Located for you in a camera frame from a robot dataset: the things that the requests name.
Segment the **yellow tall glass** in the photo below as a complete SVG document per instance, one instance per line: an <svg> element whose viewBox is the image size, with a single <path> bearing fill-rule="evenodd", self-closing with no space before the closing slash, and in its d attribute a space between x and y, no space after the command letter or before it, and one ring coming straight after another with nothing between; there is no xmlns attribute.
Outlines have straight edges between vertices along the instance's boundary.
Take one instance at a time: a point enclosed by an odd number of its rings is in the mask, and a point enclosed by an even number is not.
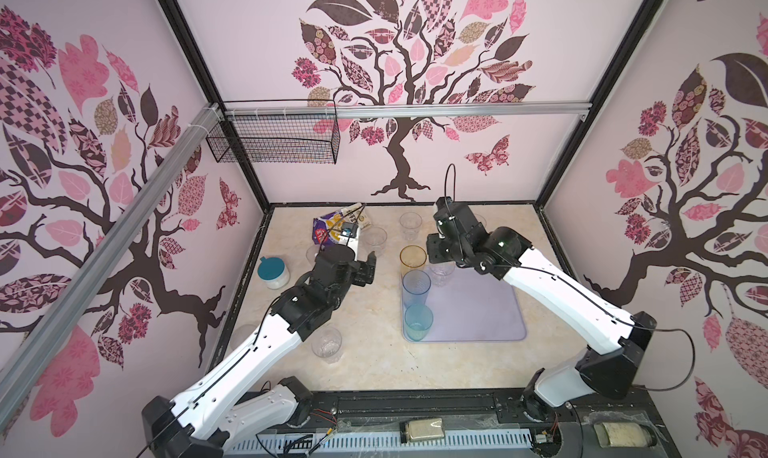
<svg viewBox="0 0 768 458"><path fill-rule="evenodd" d="M422 270L427 262L426 251L418 245L405 246L400 254L400 274L405 276L411 271Z"/></svg>

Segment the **blue tall glass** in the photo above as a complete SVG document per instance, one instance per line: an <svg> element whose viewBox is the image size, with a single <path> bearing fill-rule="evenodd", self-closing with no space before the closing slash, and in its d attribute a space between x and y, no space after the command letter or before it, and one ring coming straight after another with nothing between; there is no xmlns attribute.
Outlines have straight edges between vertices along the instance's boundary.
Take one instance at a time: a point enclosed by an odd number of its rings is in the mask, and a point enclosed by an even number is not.
<svg viewBox="0 0 768 458"><path fill-rule="evenodd" d="M432 281L430 276L422 270L407 272L401 280L402 303L405 308L414 305L425 305Z"/></svg>

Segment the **lilac plastic tray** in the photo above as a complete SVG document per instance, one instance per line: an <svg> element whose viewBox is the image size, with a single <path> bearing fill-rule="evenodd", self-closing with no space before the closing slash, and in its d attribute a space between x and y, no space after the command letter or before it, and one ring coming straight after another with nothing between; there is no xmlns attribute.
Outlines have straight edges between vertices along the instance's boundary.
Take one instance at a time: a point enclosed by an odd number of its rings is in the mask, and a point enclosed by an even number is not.
<svg viewBox="0 0 768 458"><path fill-rule="evenodd" d="M527 337L516 290L473 270L456 269L446 286L432 285L425 305L434 323L422 341L414 342L404 333L407 308L402 303L402 334L411 343L519 342Z"/></svg>

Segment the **clear ribbed glass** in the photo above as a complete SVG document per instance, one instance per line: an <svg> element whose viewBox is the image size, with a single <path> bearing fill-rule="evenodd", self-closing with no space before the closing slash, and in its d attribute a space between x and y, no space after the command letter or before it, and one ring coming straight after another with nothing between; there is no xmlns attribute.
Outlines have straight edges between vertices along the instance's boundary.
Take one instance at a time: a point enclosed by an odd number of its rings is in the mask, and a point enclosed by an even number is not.
<svg viewBox="0 0 768 458"><path fill-rule="evenodd" d="M311 337L313 354L328 364L338 362L343 355L343 337L333 327L323 327Z"/></svg>

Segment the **teal frosted glass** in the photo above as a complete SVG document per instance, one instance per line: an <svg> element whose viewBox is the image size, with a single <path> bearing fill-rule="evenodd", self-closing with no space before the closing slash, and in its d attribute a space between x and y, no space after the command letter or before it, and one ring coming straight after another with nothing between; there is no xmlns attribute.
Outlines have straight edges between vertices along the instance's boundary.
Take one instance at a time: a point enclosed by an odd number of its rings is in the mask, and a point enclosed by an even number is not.
<svg viewBox="0 0 768 458"><path fill-rule="evenodd" d="M410 341L422 341L428 335L433 323L433 312L424 304L408 307L403 315L404 333Z"/></svg>

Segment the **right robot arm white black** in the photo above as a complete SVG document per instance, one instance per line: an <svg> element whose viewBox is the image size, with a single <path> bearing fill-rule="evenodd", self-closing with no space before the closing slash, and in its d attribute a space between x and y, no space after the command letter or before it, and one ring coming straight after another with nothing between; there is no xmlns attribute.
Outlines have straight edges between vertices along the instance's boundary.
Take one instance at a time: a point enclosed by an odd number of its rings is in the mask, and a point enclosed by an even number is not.
<svg viewBox="0 0 768 458"><path fill-rule="evenodd" d="M589 291L514 229L487 231L465 203L441 197L433 219L436 230L426 241L430 263L453 263L525 292L586 342L575 357L534 373L520 398L530 419L542 422L587 395L621 400L636 387L645 352L661 330L650 314L631 314Z"/></svg>

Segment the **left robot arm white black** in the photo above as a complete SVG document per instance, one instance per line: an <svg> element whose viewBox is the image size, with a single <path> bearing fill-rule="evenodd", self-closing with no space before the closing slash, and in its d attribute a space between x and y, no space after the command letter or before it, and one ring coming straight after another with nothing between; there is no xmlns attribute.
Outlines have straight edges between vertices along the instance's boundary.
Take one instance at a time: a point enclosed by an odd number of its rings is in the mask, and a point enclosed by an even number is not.
<svg viewBox="0 0 768 458"><path fill-rule="evenodd" d="M330 320L351 287L373 283L376 257L358 260L358 243L358 226L344 223L339 243L320 249L312 270L276 298L232 353L174 398L153 398L142 410L146 451L155 457L222 457L268 428L303 424L312 394L297 378L257 396L249 391Z"/></svg>

